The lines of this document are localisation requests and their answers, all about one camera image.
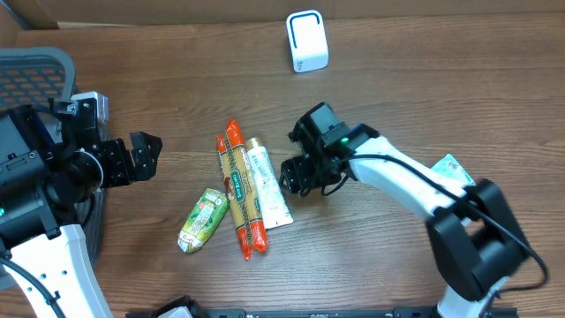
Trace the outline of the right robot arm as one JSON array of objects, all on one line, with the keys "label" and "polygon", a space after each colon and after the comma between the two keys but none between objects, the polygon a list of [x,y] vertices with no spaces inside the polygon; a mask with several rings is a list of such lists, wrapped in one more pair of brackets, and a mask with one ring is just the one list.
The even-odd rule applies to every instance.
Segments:
[{"label": "right robot arm", "polygon": [[434,317],[484,317],[504,284],[531,257],[530,245],[501,189],[442,176],[409,158],[373,128],[348,127],[322,102],[289,133],[301,155],[282,163],[280,182],[301,197],[347,179],[386,193],[426,226],[447,284]]}]

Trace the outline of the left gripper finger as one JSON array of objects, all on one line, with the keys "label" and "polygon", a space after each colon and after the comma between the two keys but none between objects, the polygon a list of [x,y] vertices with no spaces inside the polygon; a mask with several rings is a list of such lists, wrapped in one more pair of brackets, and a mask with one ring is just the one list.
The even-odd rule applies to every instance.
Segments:
[{"label": "left gripper finger", "polygon": [[74,120],[89,128],[100,128],[109,122],[108,97],[95,91],[75,94],[72,100],[77,103]]},{"label": "left gripper finger", "polygon": [[132,159],[137,181],[147,181],[156,174],[162,139],[145,132],[131,132]]}]

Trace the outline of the orange spaghetti packet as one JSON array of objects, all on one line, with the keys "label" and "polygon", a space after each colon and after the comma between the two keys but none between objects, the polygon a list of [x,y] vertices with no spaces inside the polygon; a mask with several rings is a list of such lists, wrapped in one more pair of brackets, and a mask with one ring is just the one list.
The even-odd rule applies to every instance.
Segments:
[{"label": "orange spaghetti packet", "polygon": [[225,134],[216,136],[216,149],[237,239],[244,259],[249,261],[254,251],[267,250],[268,237],[245,139],[235,119],[228,122]]}]

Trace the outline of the white tube gold cap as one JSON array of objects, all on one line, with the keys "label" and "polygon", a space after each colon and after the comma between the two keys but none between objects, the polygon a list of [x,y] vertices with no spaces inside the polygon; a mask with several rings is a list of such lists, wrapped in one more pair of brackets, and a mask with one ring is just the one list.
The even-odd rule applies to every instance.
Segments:
[{"label": "white tube gold cap", "polygon": [[259,138],[251,138],[245,143],[245,149],[252,167],[265,228],[270,230],[292,224],[294,220],[275,176],[267,148]]}]

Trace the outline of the teal wipes packet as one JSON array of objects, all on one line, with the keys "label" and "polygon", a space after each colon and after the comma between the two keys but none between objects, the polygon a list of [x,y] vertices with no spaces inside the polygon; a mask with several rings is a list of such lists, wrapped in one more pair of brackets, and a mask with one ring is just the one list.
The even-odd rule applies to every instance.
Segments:
[{"label": "teal wipes packet", "polygon": [[465,168],[451,154],[446,154],[432,168],[443,177],[455,181],[460,186],[474,186],[475,181]]}]

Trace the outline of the green snack pouch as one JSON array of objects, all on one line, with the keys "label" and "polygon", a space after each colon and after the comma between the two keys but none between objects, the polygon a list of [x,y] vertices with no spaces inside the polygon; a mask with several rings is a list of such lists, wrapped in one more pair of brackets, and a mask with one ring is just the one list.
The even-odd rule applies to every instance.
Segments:
[{"label": "green snack pouch", "polygon": [[229,209],[226,195],[208,188],[186,217],[177,245],[185,254],[198,252],[214,234]]}]

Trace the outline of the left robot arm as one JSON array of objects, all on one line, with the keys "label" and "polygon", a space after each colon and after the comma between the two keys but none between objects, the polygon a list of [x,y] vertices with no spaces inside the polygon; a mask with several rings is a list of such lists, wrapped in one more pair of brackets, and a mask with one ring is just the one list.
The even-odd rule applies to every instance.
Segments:
[{"label": "left robot arm", "polygon": [[110,317],[95,278],[79,203],[95,192],[147,181],[162,140],[145,132],[103,140],[107,99],[96,92],[48,107],[1,113],[1,264],[39,317]]}]

